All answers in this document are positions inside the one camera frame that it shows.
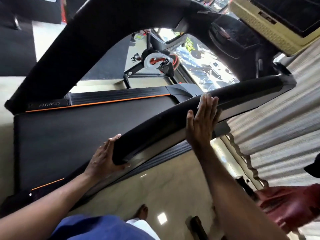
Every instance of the treadmill belt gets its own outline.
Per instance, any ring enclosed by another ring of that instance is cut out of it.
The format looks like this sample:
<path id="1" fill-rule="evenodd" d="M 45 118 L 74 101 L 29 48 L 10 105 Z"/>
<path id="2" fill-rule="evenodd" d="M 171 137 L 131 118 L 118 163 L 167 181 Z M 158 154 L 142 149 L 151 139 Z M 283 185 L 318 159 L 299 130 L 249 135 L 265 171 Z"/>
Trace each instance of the treadmill belt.
<path id="1" fill-rule="evenodd" d="M 15 116 L 16 190 L 64 178 L 90 160 L 108 138 L 124 134 L 176 105 L 162 96 Z"/>

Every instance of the foot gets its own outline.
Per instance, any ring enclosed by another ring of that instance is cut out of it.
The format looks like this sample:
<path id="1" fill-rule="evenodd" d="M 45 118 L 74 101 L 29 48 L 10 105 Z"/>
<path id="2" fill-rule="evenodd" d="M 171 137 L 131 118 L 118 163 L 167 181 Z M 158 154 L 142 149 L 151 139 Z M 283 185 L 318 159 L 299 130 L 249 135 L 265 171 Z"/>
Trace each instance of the foot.
<path id="1" fill-rule="evenodd" d="M 142 206 L 140 206 L 140 208 L 138 209 L 136 215 L 134 216 L 135 218 L 139 218 L 140 220 L 146 220 L 148 217 L 148 207 L 146 206 L 146 204 L 143 204 Z"/>

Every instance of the treadmill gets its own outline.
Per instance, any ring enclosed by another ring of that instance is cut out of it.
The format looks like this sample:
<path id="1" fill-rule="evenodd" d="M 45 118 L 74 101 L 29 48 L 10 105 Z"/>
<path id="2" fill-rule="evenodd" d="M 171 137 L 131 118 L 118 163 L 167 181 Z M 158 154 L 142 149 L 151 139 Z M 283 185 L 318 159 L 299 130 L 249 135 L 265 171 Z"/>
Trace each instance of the treadmill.
<path id="1" fill-rule="evenodd" d="M 250 23 L 193 0 L 89 0 L 5 104 L 14 114 L 15 195 L 2 209 L 18 198 L 24 201 L 13 210 L 21 208 L 72 180 L 94 151 L 117 133 L 122 137 L 115 142 L 113 161 L 131 166 L 95 185 L 79 204 L 186 143 L 186 114 L 189 109 L 197 112 L 202 94 L 195 84 L 68 93 L 114 44 L 149 28 L 195 36 L 237 76 L 239 83 L 208 92 L 219 97 L 218 108 L 223 110 L 217 128 L 296 85 L 286 67 L 273 63 L 279 47 Z"/>

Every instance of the orange stripe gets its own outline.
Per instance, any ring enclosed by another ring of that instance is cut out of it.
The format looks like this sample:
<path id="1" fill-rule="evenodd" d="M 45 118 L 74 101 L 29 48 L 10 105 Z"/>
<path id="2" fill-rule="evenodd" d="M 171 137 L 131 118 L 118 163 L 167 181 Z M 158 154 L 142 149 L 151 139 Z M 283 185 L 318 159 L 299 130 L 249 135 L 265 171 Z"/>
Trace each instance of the orange stripe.
<path id="1" fill-rule="evenodd" d="M 56 180 L 56 181 L 54 181 L 54 182 L 51 182 L 51 183 L 48 183 L 48 184 L 45 184 L 45 185 L 39 186 L 39 187 L 37 187 L 37 188 L 33 188 L 32 190 L 36 190 L 36 189 L 38 189 L 38 188 L 41 188 L 41 187 L 47 186 L 47 185 L 49 185 L 49 184 L 53 184 L 53 183 L 58 182 L 58 181 L 61 181 L 61 180 L 64 180 L 64 178 L 61 178 L 61 179 Z"/>
<path id="2" fill-rule="evenodd" d="M 30 111 L 26 111 L 26 112 L 44 111 L 44 110 L 52 110 L 52 109 L 65 109 L 65 108 L 73 108 L 73 107 L 80 107 L 80 106 L 86 106 L 86 105 L 107 104 L 107 103 L 114 103 L 114 102 L 121 102 L 121 101 L 128 101 L 128 100 L 148 99 L 148 98 L 169 96 L 169 95 L 170 95 L 170 93 L 168 93 L 168 94 L 160 94 L 160 95 L 153 95 L 153 96 L 145 96 L 145 97 L 133 97 L 133 98 L 126 98 L 126 99 L 119 99 L 119 100 L 112 100 L 112 101 L 105 101 L 105 102 L 97 102 L 97 103 L 90 103 L 90 104 L 77 104 L 77 105 L 58 107 L 58 108 L 36 109 L 36 110 L 30 110 Z"/>

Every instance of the person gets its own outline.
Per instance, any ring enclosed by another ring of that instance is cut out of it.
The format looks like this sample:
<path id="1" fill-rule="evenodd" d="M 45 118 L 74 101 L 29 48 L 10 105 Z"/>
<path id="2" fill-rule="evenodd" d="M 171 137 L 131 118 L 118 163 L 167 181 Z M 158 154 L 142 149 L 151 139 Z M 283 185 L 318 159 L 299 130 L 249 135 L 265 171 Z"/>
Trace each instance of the person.
<path id="1" fill-rule="evenodd" d="M 228 240 L 287 239 L 286 234 L 254 204 L 214 153 L 210 140 L 221 114 L 217 105 L 217 97 L 212 98 L 210 94 L 201 96 L 196 115 L 192 110 L 187 113 L 186 139 L 203 169 L 220 227 Z M 144 227 L 134 224 L 146 220 L 148 208 L 145 205 L 138 211 L 137 218 L 128 223 L 112 215 L 64 218 L 87 190 L 110 173 L 128 166 L 114 165 L 112 161 L 114 142 L 119 137 L 116 135 L 108 139 L 98 148 L 84 173 L 0 219 L 0 239 L 154 239 L 146 232 L 143 222 Z"/>

